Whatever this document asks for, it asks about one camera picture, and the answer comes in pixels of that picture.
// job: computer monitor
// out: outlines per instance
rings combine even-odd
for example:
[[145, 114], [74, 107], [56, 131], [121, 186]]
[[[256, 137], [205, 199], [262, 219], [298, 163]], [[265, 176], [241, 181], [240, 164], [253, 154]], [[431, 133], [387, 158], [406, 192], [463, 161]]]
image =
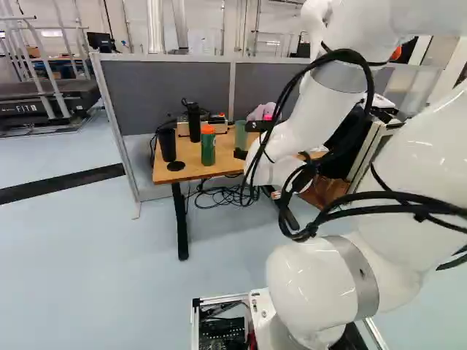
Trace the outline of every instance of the computer monitor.
[[100, 53], [112, 53], [115, 44], [108, 33], [87, 32], [89, 45]]

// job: green bottle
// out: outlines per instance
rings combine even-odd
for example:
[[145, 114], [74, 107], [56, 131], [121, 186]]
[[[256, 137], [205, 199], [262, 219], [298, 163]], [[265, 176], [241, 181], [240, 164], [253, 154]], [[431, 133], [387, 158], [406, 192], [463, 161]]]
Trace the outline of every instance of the green bottle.
[[201, 162], [204, 166], [216, 163], [216, 134], [214, 126], [210, 124], [201, 127]]

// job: black cup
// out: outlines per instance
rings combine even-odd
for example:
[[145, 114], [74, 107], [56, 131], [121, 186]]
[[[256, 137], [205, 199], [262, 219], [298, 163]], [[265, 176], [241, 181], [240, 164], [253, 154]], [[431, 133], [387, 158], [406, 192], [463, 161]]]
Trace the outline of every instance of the black cup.
[[161, 146], [162, 158], [165, 162], [173, 162], [177, 159], [177, 145], [175, 142], [174, 129], [162, 129], [158, 132], [159, 144]]

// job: cubicle partition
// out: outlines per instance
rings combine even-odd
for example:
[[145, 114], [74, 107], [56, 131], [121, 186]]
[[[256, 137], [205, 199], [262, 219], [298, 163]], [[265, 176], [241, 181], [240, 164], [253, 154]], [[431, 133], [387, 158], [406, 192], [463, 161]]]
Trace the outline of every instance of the cubicle partition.
[[[290, 78], [309, 63], [300, 58], [99, 53], [91, 56], [137, 203], [171, 195], [170, 186], [155, 186], [152, 182], [149, 143], [155, 129], [170, 119], [169, 114], [175, 117], [184, 111], [182, 98], [196, 101], [211, 112], [225, 112], [230, 121], [245, 119], [258, 104], [276, 101]], [[402, 90], [391, 83], [399, 69], [411, 73], [409, 84]], [[423, 71], [424, 79], [418, 78], [418, 71]], [[375, 74], [376, 91], [392, 94], [398, 106], [408, 106], [410, 89], [415, 85], [420, 88], [423, 82], [434, 79], [428, 76], [437, 77], [440, 71], [390, 63]], [[431, 92], [431, 88], [425, 86], [424, 93], [417, 95], [416, 106], [410, 105], [412, 110], [425, 105], [423, 99], [425, 95], [428, 97], [425, 92]], [[297, 98], [298, 86], [284, 108], [283, 119], [290, 116]]]

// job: treadmill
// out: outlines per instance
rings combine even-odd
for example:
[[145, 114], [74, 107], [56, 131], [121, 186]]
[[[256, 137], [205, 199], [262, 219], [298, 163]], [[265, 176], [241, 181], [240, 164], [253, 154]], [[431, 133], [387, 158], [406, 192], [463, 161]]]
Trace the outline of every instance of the treadmill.
[[[86, 118], [87, 112], [101, 97], [94, 79], [57, 79], [65, 105], [72, 119]], [[0, 84], [0, 130], [23, 125], [47, 125], [69, 123], [61, 114], [49, 80], [41, 80], [44, 96], [50, 102], [55, 119], [50, 119], [39, 98], [34, 82], [8, 82]]]

